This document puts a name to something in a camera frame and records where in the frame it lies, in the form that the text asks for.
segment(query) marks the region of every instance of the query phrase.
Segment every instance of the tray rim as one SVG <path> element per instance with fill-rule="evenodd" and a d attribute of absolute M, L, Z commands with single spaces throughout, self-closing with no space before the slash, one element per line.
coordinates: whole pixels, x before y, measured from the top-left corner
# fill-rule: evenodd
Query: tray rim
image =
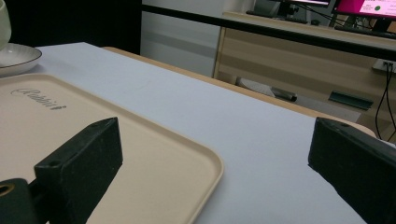
<path fill-rule="evenodd" d="M 215 180 L 213 181 L 213 183 L 211 184 L 210 188 L 207 190 L 206 194 L 204 195 L 204 197 L 202 198 L 202 200 L 197 204 L 196 209 L 194 211 L 194 213 L 191 215 L 189 221 L 187 223 L 193 223 L 193 221 L 200 215 L 200 213 L 202 212 L 205 204 L 207 203 L 208 199 L 211 197 L 211 195 L 213 194 L 213 192 L 215 191 L 216 187 L 218 186 L 223 174 L 224 174 L 224 161 L 221 158 L 221 156 L 215 151 L 213 150 L 211 147 L 208 147 L 200 142 L 194 141 L 193 139 L 189 138 L 188 136 L 176 132 L 164 125 L 161 125 L 149 118 L 147 118 L 144 115 L 138 114 L 136 112 L 133 112 L 129 109 L 126 109 L 123 106 L 120 106 L 118 104 L 115 104 L 103 97 L 100 97 L 90 91 L 84 90 L 81 87 L 71 84 L 68 81 L 65 81 L 59 77 L 56 77 L 55 75 L 51 75 L 51 74 L 46 74 L 46 73 L 31 73 L 31 74 L 20 74 L 20 75 L 16 75 L 16 76 L 12 76 L 12 77 L 0 77 L 0 84 L 4 83 L 4 82 L 9 82 L 9 83 L 16 83 L 18 81 L 24 81 L 26 78 L 28 78 L 27 81 L 38 81 L 38 80 L 45 80 L 45 81 L 50 81 L 50 82 L 54 82 L 57 85 L 63 85 L 64 87 L 66 87 L 68 90 L 70 91 L 78 91 L 78 93 L 82 93 L 85 94 L 84 97 L 88 98 L 94 98 L 98 104 L 100 105 L 104 105 L 105 107 L 108 107 L 109 105 L 111 105 L 113 108 L 118 109 L 122 115 L 125 114 L 129 114 L 129 115 L 134 115 L 137 116 L 139 118 L 141 118 L 144 122 L 146 122 L 147 124 L 150 125 L 154 125 L 159 127 L 162 130 L 166 130 L 169 133 L 173 133 L 175 135 L 178 135 L 179 137 L 183 138 L 184 140 L 190 141 L 192 143 L 194 143 L 195 145 L 198 145 L 200 147 L 205 148 L 209 153 L 213 154 L 214 157 L 217 159 L 217 161 L 219 162 L 218 166 L 219 166 L 219 174 L 217 175 L 217 177 L 215 178 Z"/>

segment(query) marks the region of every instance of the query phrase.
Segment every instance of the white plate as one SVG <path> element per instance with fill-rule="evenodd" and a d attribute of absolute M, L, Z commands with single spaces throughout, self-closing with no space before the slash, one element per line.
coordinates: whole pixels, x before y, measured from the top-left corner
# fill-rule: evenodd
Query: white plate
<path fill-rule="evenodd" d="M 8 43 L 0 50 L 0 77 L 9 77 L 30 70 L 38 64 L 39 49 Z"/>

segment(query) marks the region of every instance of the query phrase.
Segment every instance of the black strip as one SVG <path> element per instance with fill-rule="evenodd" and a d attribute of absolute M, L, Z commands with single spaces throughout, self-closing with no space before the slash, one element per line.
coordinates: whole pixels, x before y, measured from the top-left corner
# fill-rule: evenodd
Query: black strip
<path fill-rule="evenodd" d="M 359 96 L 342 93 L 340 91 L 332 91 L 329 97 L 330 101 L 334 101 L 344 105 L 350 105 L 359 109 L 368 110 L 374 103 L 372 100 L 364 99 Z"/>
<path fill-rule="evenodd" d="M 391 50 L 391 49 L 380 49 L 380 48 L 365 46 L 361 44 L 348 43 L 346 41 L 341 41 L 341 40 L 334 40 L 320 36 L 294 33 L 291 31 L 274 29 L 260 25 L 244 23 L 240 21 L 225 20 L 221 18 L 209 17 L 209 16 L 199 15 L 190 12 L 163 8 L 163 7 L 142 5 L 142 11 L 160 14 L 169 17 L 180 18 L 188 21 L 202 22 L 210 25 L 226 27 L 226 28 L 245 31 L 258 35 L 267 35 L 267 36 L 290 40 L 298 43 L 318 46 L 326 49 L 336 49 L 344 52 L 396 61 L 396 50 Z"/>

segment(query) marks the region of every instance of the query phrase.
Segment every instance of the white table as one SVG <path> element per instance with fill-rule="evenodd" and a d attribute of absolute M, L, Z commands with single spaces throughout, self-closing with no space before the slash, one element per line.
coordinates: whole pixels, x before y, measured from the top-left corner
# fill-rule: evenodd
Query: white table
<path fill-rule="evenodd" d="M 223 178 L 196 223 L 364 223 L 307 156 L 315 119 L 117 53 L 39 48 L 46 73 L 211 147 Z"/>

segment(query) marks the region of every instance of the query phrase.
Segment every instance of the cup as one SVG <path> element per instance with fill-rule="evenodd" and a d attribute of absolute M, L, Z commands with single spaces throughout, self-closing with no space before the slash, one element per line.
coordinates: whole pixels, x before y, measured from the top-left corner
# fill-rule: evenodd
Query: cup
<path fill-rule="evenodd" d="M 3 49 L 11 38 L 11 23 L 9 22 L 6 2 L 0 0 L 0 50 Z"/>

